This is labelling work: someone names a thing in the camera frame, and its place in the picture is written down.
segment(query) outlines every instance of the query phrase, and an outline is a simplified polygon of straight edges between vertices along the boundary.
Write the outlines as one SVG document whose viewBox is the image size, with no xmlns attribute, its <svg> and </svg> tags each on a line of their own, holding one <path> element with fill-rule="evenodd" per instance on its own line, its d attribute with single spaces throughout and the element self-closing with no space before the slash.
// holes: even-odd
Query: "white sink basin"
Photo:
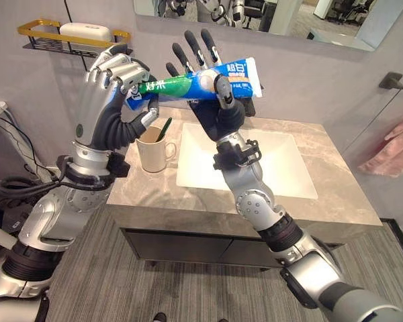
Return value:
<svg viewBox="0 0 403 322">
<path fill-rule="evenodd" d="M 245 140 L 257 140 L 263 157 L 263 181 L 275 195 L 317 199 L 312 179 L 291 134 L 239 131 Z M 198 124 L 184 123 L 176 184 L 193 188 L 228 191 L 222 173 L 214 170 L 216 145 Z"/>
</svg>

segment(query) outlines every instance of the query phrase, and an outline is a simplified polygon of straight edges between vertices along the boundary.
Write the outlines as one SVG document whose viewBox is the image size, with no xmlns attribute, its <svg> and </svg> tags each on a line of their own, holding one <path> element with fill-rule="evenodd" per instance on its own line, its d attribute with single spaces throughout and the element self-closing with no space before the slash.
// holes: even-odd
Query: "towel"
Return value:
<svg viewBox="0 0 403 322">
<path fill-rule="evenodd" d="M 385 138 L 380 151 L 358 167 L 363 172 L 396 178 L 403 173 L 403 122 Z"/>
</svg>

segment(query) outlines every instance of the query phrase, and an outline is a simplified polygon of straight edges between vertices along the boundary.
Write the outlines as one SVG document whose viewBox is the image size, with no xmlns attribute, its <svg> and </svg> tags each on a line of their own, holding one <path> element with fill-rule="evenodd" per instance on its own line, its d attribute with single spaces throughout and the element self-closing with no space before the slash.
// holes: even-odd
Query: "blue toothpaste tube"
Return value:
<svg viewBox="0 0 403 322">
<path fill-rule="evenodd" d="M 194 73 L 136 85 L 128 92 L 126 104 L 133 110 L 139 109 L 154 94 L 159 94 L 159 101 L 163 102 L 216 99 L 214 79 L 218 74 L 228 77 L 234 97 L 239 99 L 262 96 L 255 59 L 250 57 Z"/>
</svg>

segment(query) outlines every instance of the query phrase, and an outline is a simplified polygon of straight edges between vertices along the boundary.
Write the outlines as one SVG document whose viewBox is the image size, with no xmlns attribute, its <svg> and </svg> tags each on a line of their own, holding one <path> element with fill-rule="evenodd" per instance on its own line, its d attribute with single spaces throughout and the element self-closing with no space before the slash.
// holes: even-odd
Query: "beige mug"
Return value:
<svg viewBox="0 0 403 322">
<path fill-rule="evenodd" d="M 145 133 L 136 140 L 139 150 L 142 168 L 148 172 L 160 172 L 166 167 L 166 162 L 176 155 L 176 145 L 173 142 L 166 143 L 164 136 L 159 142 L 155 142 L 160 135 L 161 128 L 150 126 Z M 167 155 L 167 147 L 173 146 L 173 153 Z"/>
</svg>

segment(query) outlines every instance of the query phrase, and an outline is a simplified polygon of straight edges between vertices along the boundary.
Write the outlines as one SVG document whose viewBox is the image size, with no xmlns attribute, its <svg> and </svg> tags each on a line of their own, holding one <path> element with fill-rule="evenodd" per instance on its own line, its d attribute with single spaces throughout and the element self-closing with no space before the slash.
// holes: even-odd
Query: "shoe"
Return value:
<svg viewBox="0 0 403 322">
<path fill-rule="evenodd" d="M 167 322 L 167 317 L 163 312 L 157 313 L 152 322 Z"/>
</svg>

